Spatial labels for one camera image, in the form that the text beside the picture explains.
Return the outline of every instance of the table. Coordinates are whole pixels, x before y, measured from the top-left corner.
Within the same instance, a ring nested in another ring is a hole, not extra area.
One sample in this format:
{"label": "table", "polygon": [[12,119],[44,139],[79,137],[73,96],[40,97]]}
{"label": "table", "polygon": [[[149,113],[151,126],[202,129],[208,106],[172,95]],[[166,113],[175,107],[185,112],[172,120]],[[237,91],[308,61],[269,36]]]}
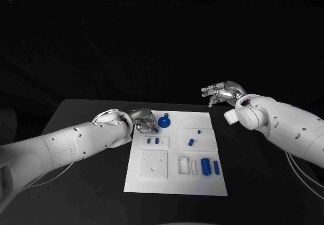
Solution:
{"label": "table", "polygon": [[[128,112],[143,107],[210,112],[227,197],[123,193],[126,143],[76,162],[47,184],[20,192],[0,215],[1,225],[324,223],[322,200],[297,180],[283,151],[260,132],[246,130],[238,123],[227,124],[223,113],[231,107],[67,99],[43,134],[90,121],[107,109]],[[308,165],[302,160],[299,163],[306,171]]]}

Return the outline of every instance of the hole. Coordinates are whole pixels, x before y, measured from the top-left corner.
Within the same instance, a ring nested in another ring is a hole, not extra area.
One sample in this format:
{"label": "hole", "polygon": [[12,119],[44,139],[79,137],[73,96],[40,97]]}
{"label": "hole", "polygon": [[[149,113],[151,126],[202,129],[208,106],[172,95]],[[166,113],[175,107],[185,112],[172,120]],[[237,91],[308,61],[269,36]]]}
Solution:
{"label": "hole", "polygon": [[300,133],[296,133],[295,135],[295,139],[297,139],[300,137]]}

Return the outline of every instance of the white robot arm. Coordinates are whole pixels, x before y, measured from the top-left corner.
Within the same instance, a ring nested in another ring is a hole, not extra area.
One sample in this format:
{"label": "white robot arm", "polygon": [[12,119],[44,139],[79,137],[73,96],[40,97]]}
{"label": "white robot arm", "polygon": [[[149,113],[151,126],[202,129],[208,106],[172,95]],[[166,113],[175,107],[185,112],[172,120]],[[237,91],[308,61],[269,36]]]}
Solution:
{"label": "white robot arm", "polygon": [[128,143],[133,125],[140,133],[158,132],[148,108],[129,113],[107,110],[92,122],[0,146],[0,212],[45,173]]}
{"label": "white robot arm", "polygon": [[201,92],[202,97],[211,95],[208,107],[223,101],[234,106],[224,113],[228,124],[238,121],[283,151],[324,168],[324,121],[318,116],[270,97],[247,94],[231,81],[201,88]]}

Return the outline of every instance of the blue cap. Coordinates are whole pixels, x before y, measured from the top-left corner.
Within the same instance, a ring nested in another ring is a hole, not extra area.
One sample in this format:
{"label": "blue cap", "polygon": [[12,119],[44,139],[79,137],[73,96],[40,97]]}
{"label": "blue cap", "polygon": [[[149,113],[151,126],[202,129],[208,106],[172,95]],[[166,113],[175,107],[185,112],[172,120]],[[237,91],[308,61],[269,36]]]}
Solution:
{"label": "blue cap", "polygon": [[156,123],[158,123],[158,126],[161,127],[161,128],[166,128],[168,126],[169,126],[169,119],[168,119],[168,114],[165,113],[164,114],[164,116],[158,119],[158,121],[156,121]]}

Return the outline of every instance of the robotic hand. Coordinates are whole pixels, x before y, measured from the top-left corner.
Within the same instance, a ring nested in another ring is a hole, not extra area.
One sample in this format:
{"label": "robotic hand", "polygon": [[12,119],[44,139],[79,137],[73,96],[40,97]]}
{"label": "robotic hand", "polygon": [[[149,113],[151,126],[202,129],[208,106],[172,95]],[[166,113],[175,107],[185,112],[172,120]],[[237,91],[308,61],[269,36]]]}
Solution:
{"label": "robotic hand", "polygon": [[324,168],[324,121],[318,116],[270,97],[247,94],[231,81],[201,88],[201,92],[202,97],[211,95],[208,107],[223,101],[234,107],[224,113],[228,124],[238,121],[283,151]]}
{"label": "robotic hand", "polygon": [[0,213],[18,192],[45,173],[128,143],[133,125],[139,133],[158,132],[148,108],[129,113],[107,110],[92,122],[0,146]]}

